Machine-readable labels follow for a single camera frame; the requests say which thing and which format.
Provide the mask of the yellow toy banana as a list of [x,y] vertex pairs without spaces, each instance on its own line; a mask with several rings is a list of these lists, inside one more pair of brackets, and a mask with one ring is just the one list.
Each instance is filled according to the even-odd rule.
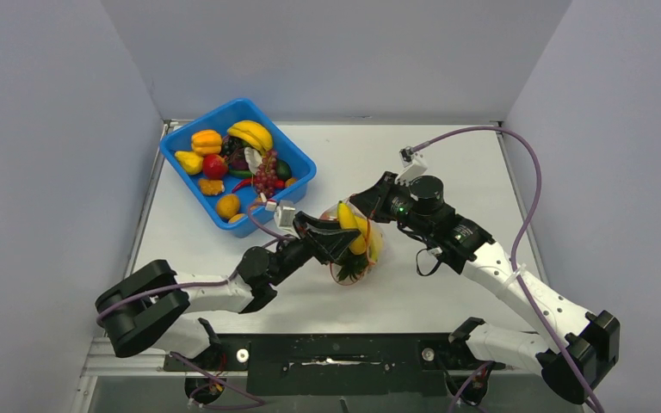
[[362,236],[368,242],[368,258],[370,262],[376,263],[384,247],[383,234],[374,226],[373,221],[359,215],[355,215],[355,220]]
[[365,255],[367,253],[366,240],[359,230],[355,214],[351,208],[344,202],[339,201],[337,204],[337,221],[343,230],[357,230],[359,235],[349,245],[349,250],[356,256]]

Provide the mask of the orange toy pineapple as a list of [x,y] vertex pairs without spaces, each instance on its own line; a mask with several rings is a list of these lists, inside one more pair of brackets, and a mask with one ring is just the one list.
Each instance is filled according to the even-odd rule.
[[367,272],[369,261],[365,255],[349,254],[341,265],[331,267],[332,275],[336,283],[340,285],[352,285],[359,281]]

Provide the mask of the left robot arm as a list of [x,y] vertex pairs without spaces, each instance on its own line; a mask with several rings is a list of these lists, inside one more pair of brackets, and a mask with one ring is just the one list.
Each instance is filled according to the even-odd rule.
[[105,330],[118,358],[158,348],[189,359],[216,343],[205,311],[258,312],[277,295],[279,286],[310,260],[337,264],[361,236],[356,224],[297,213],[293,237],[282,237],[271,251],[246,250],[228,276],[175,271],[164,259],[147,263],[110,287],[96,300],[97,324]]

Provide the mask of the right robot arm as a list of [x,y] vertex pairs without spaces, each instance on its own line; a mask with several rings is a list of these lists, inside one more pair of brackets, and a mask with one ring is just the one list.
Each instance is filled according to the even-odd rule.
[[454,363],[492,361],[543,378],[558,396],[586,404],[619,359],[619,320],[598,314],[555,292],[531,274],[494,237],[445,202],[443,183],[419,176],[399,184],[386,172],[349,202],[377,223],[395,223],[434,250],[438,262],[471,280],[523,319],[528,332],[468,318],[449,337]]

